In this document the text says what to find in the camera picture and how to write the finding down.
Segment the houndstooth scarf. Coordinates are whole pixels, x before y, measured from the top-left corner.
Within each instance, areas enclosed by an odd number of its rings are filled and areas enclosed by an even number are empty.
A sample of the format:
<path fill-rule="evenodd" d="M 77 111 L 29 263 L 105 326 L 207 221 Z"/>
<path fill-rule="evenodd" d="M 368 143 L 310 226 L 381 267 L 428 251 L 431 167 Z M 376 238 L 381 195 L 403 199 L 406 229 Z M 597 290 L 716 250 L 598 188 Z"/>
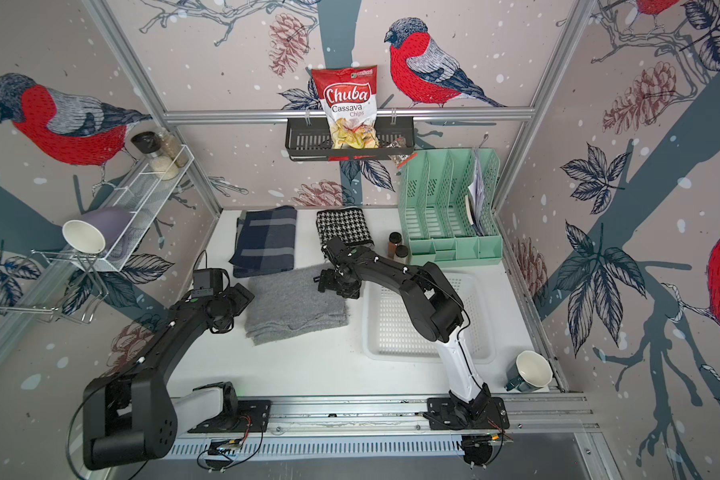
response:
<path fill-rule="evenodd" d="M 347 246 L 374 246 L 363 209 L 359 207 L 318 211 L 316 227 L 322 246 L 334 237 Z"/>

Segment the grey scarf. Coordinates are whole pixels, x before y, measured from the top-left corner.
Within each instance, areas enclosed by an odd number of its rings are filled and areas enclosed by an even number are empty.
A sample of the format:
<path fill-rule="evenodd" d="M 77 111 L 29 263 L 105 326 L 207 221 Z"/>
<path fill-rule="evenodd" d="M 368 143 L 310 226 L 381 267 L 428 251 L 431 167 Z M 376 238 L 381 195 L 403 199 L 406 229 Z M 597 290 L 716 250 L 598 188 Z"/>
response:
<path fill-rule="evenodd" d="M 348 325 L 345 300 L 318 291 L 325 269 L 314 265 L 249 279 L 254 300 L 246 308 L 246 336 L 262 345 Z"/>

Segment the white plastic basket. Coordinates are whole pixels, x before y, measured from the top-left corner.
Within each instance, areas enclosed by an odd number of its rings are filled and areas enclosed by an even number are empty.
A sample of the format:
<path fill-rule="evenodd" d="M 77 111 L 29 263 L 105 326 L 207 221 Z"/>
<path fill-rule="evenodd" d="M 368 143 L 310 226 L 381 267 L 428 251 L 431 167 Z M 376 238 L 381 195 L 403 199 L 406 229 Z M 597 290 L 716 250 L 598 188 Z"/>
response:
<path fill-rule="evenodd" d="M 486 300 L 474 275 L 447 271 L 446 278 L 463 301 L 471 319 L 460 335 L 474 363 L 489 364 L 496 352 L 493 327 Z M 363 350 L 374 360 L 438 363 L 435 344 L 424 339 L 413 327 L 402 298 L 376 283 L 367 282 L 362 290 Z"/>

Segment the navy plaid scarf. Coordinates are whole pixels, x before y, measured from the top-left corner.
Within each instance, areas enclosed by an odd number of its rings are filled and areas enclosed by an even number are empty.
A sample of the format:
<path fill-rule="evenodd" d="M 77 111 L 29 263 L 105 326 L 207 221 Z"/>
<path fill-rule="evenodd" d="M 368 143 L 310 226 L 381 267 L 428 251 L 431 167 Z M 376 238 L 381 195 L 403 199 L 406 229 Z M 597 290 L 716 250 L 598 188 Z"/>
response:
<path fill-rule="evenodd" d="M 229 263 L 235 278 L 290 271 L 295 263 L 297 210 L 282 206 L 243 211 L 237 219 L 235 251 Z"/>

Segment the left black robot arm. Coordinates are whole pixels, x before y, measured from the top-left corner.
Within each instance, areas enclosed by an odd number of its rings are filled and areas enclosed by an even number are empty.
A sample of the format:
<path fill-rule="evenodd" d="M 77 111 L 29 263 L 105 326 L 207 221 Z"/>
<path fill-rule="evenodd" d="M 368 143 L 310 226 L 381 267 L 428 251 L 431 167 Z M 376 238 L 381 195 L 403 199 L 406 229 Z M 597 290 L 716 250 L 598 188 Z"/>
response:
<path fill-rule="evenodd" d="M 165 457 L 176 438 L 216 417 L 237 420 L 237 394 L 229 382 L 207 384 L 174 399 L 167 384 L 204 333 L 225 334 L 255 296 L 220 269 L 201 269 L 194 287 L 169 309 L 168 324 L 118 372 L 84 390 L 82 456 L 89 470 Z"/>

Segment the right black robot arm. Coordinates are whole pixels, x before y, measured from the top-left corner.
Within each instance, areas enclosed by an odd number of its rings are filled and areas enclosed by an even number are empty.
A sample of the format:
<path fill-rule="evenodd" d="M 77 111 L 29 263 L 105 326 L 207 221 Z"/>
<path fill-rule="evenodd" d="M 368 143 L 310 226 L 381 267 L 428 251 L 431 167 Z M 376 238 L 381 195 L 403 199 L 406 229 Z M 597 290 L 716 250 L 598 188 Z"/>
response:
<path fill-rule="evenodd" d="M 377 284 L 402 300 L 414 330 L 432 343 L 445 368 L 448 395 L 434 397 L 423 417 L 434 430 L 496 430 L 503 436 L 509 420 L 503 401 L 479 375 L 461 332 L 471 319 L 456 290 L 434 263 L 408 266 L 366 246 L 349 246 L 335 236 L 321 246 L 331 263 L 321 271 L 318 291 L 344 299 L 360 297 L 363 284 Z"/>

